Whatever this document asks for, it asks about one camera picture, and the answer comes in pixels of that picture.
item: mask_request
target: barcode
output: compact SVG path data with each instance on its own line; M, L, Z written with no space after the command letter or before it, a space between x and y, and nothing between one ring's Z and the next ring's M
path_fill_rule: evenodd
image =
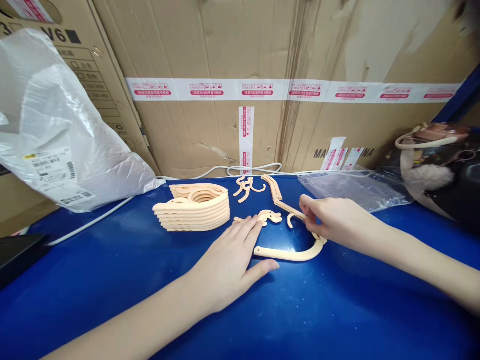
M69 161L66 164L68 166L68 170L70 170L70 179L75 179L74 163Z
M54 158L52 160L35 162L32 165L33 165L34 168L38 168L38 167L41 167L43 165L53 164L53 163L56 163L56 162L59 162L59 161L60 161L59 158Z
M65 205L68 205L70 203L76 202L77 200L83 199L81 196L77 195L74 197L69 197L68 199L60 200L62 203Z

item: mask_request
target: left hand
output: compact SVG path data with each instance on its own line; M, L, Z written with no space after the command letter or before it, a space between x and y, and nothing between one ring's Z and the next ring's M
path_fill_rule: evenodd
M184 276L186 286L194 290L197 305L205 307L205 316L222 311L280 267L275 260L267 259L247 270L262 224L257 215L234 222Z

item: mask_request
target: forearm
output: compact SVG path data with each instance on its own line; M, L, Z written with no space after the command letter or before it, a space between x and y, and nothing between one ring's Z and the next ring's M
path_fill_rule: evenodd
M480 271L393 229L380 260L437 287L480 317Z
M45 359L149 359L208 315L186 277Z

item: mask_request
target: stack of hangers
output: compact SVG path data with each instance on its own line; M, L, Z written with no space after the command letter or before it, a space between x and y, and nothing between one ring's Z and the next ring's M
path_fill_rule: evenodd
M170 185L174 199L153 207L160 225L169 232L203 232L230 219L229 191L209 183Z

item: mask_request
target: fingernail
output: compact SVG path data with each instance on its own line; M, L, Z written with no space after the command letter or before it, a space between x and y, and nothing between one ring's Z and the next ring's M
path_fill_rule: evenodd
M268 266L270 267L270 271L280 269L280 264L276 262L275 260L270 261Z

